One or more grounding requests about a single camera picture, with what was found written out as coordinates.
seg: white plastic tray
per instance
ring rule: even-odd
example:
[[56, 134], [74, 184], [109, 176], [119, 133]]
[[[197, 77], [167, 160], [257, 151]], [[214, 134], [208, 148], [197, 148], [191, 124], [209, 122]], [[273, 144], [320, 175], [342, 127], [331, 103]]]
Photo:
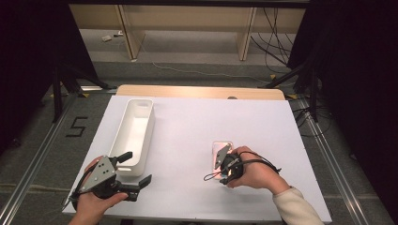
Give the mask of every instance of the white plastic tray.
[[129, 100], [109, 153], [110, 157], [119, 157], [126, 152], [132, 152], [131, 159], [117, 164], [118, 175], [140, 176], [143, 174], [154, 125], [153, 101], [151, 99]]

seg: sleeve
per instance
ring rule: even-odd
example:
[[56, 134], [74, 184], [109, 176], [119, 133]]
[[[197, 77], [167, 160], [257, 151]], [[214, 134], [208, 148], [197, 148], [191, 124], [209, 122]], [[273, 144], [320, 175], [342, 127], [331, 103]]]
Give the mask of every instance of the sleeve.
[[301, 192], [295, 187], [273, 196], [279, 214], [289, 225], [323, 224], [313, 207], [304, 200]]

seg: white tabletop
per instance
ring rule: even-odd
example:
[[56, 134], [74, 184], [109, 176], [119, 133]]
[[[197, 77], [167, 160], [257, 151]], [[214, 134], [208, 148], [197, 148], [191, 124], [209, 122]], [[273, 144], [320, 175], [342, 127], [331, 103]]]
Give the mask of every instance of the white tabletop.
[[[105, 215], [224, 222], [281, 220], [269, 191], [230, 189], [217, 180], [203, 180], [212, 172], [212, 143], [231, 141], [235, 147], [249, 146], [282, 168], [280, 175], [303, 193], [324, 222], [331, 222], [290, 106], [284, 100], [112, 97], [74, 188], [93, 158], [108, 155], [132, 98], [154, 101], [155, 127], [144, 174], [134, 180], [117, 180], [136, 183], [152, 174], [152, 183], [141, 190], [137, 202], [121, 202]], [[74, 212], [71, 204], [64, 210], [66, 214]]]

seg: black cable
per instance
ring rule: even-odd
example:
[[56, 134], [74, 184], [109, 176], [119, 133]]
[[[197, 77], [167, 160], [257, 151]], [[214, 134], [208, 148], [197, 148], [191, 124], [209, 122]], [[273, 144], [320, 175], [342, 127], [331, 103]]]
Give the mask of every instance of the black cable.
[[290, 39], [290, 37], [289, 37], [287, 34], [285, 34], [285, 35], [286, 35], [287, 39], [290, 41], [290, 44], [293, 45], [293, 41]]
[[81, 193], [79, 193], [79, 190], [82, 186], [83, 181], [85, 178], [88, 176], [89, 173], [93, 172], [94, 169], [96, 168], [98, 162], [96, 162], [94, 165], [92, 165], [90, 168], [87, 169], [87, 171], [84, 172], [82, 178], [80, 179], [79, 183], [77, 184], [76, 188], [73, 190], [72, 194], [68, 197], [68, 201], [64, 205], [64, 209], [68, 206], [69, 203], [73, 204], [74, 209], [77, 209], [77, 202], [79, 201], [79, 196]]
[[273, 32], [273, 29], [272, 29], [272, 33], [271, 33], [271, 36], [269, 37], [269, 41], [268, 42], [266, 42], [267, 43], [267, 48], [266, 48], [266, 55], [265, 55], [265, 62], [266, 62], [266, 67], [269, 69], [269, 70], [271, 70], [272, 72], [275, 72], [275, 73], [283, 73], [283, 72], [278, 72], [278, 71], [275, 71], [275, 70], [273, 70], [273, 69], [271, 69], [269, 66], [268, 66], [268, 60], [267, 60], [267, 53], [268, 53], [268, 48], [269, 48], [269, 45], [270, 45], [270, 42], [272, 41], [272, 36], [273, 36], [273, 34], [274, 34], [274, 32]]
[[264, 7], [263, 7], [263, 11], [264, 11], [264, 14], [265, 14], [265, 16], [266, 16], [266, 18], [267, 18], [267, 21], [268, 21], [268, 23], [269, 23], [269, 26], [270, 26], [270, 28], [271, 28], [271, 30], [272, 30], [271, 38], [269, 39], [269, 43], [270, 43], [271, 40], [272, 40], [272, 36], [275, 35], [275, 37], [276, 37], [276, 39], [277, 39], [277, 42], [278, 42], [278, 46], [280, 47], [279, 50], [280, 50], [280, 53], [281, 53], [281, 57], [282, 57], [283, 60], [284, 60], [283, 53], [282, 53], [282, 50], [283, 50], [283, 52], [284, 52], [284, 54], [286, 55], [286, 57], [289, 58], [289, 57], [287, 56], [286, 51], [284, 50], [284, 47], [283, 47], [281, 41], [279, 40], [279, 37], [278, 37], [278, 30], [277, 30], [277, 24], [276, 24], [277, 19], [278, 19], [278, 9], [277, 9], [276, 7], [274, 8], [274, 24], [273, 24], [273, 25], [272, 25], [272, 23], [271, 23], [271, 21], [270, 21], [268, 15], [267, 15], [266, 9], [265, 9]]
[[252, 41], [258, 46], [258, 48], [260, 48], [262, 51], [270, 54], [272, 57], [274, 57], [276, 60], [278, 60], [279, 62], [281, 62], [282, 64], [284, 64], [286, 66], [286, 63], [284, 61], [282, 61], [282, 59], [278, 58], [275, 54], [271, 53], [270, 51], [264, 49], [260, 44], [258, 44], [253, 37], [251, 37]]
[[[316, 107], [316, 115], [317, 115], [317, 116], [320, 116], [320, 117], [323, 117], [323, 118], [326, 118], [326, 119], [329, 119], [328, 127], [325, 128], [324, 130], [321, 130], [321, 132], [320, 132], [319, 134], [317, 134], [317, 135], [300, 134], [301, 137], [315, 137], [315, 138], [317, 138], [317, 137], [319, 137], [320, 135], [325, 134], [325, 133], [330, 129], [330, 127], [331, 127], [331, 120], [333, 119], [333, 117], [330, 115], [330, 113], [329, 113], [328, 115], [324, 115], [324, 114], [320, 113], [320, 111], [319, 111], [319, 110], [327, 110], [327, 109], [328, 109], [328, 108], [327, 108], [326, 106], [317, 106], [317, 107]], [[296, 116], [296, 118], [295, 118], [295, 119], [296, 119], [296, 122], [298, 122], [298, 121], [300, 120], [300, 118], [302, 117], [303, 114], [309, 113], [309, 112], [310, 112], [310, 107], [307, 107], [307, 108], [304, 108], [304, 109], [294, 110], [294, 111], [292, 111], [292, 112], [293, 112], [293, 113], [299, 112], [299, 114], [298, 114], [298, 115]], [[301, 124], [298, 125], [298, 128], [301, 128], [301, 126], [304, 125], [305, 121], [306, 121], [310, 116], [312, 116], [311, 113], [308, 114], [308, 115], [303, 119], [303, 121], [301, 122]]]
[[213, 173], [210, 173], [210, 174], [206, 175], [206, 176], [203, 178], [203, 180], [204, 180], [204, 181], [211, 180], [211, 179], [213, 179], [214, 177], [216, 177], [218, 174], [220, 174], [220, 173], [222, 173], [222, 172], [225, 172], [225, 171], [229, 170], [231, 167], [243, 166], [243, 165], [245, 165], [245, 164], [254, 163], [254, 162], [263, 163], [263, 164], [269, 166], [269, 167], [270, 167], [274, 172], [276, 172], [277, 174], [279, 174], [279, 172], [281, 171], [281, 169], [277, 169], [277, 168], [276, 168], [270, 161], [268, 161], [266, 158], [264, 158], [264, 157], [262, 157], [262, 156], [260, 156], [260, 155], [258, 155], [258, 154], [256, 154], [256, 153], [254, 153], [254, 152], [247, 152], [247, 151], [246, 151], [246, 152], [241, 152], [241, 153], [238, 154], [238, 156], [240, 157], [240, 155], [242, 155], [243, 153], [250, 153], [250, 154], [253, 154], [253, 155], [255, 155], [255, 156], [260, 157], [261, 159], [249, 159], [249, 160], [246, 160], [246, 161], [241, 161], [241, 162], [235, 163], [235, 164], [231, 165], [229, 168], [224, 168], [222, 171], [215, 172], [215, 173], [213, 172]]
[[269, 47], [272, 47], [272, 48], [275, 48], [275, 49], [280, 49], [280, 48], [281, 48], [281, 47], [272, 45], [272, 44], [270, 44], [270, 43], [267, 43], [267, 42], [263, 39], [263, 37], [261, 37], [261, 34], [260, 34], [260, 33], [257, 33], [257, 35], [258, 35], [258, 37], [259, 37], [264, 43], [268, 44]]

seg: hand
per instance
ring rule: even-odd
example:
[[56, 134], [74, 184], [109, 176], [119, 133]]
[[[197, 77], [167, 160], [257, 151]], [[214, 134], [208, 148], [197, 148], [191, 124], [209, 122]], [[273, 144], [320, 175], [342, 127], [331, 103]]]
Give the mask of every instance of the hand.
[[[97, 163], [101, 158], [102, 157], [97, 157], [94, 159], [84, 171], [87, 171], [88, 168]], [[73, 217], [69, 225], [97, 224], [108, 208], [122, 202], [127, 197], [127, 193], [117, 193], [111, 198], [103, 200], [98, 198], [93, 192], [82, 194], [79, 197], [76, 215]]]
[[[254, 155], [256, 153], [247, 146], [239, 147], [233, 150], [231, 154], [240, 154], [242, 161], [261, 159], [259, 156]], [[244, 164], [243, 170], [243, 175], [238, 179], [230, 181], [227, 184], [228, 187], [236, 188], [239, 186], [248, 186], [256, 189], [267, 188], [275, 195], [290, 189], [290, 186], [281, 176], [263, 163], [253, 162]]]

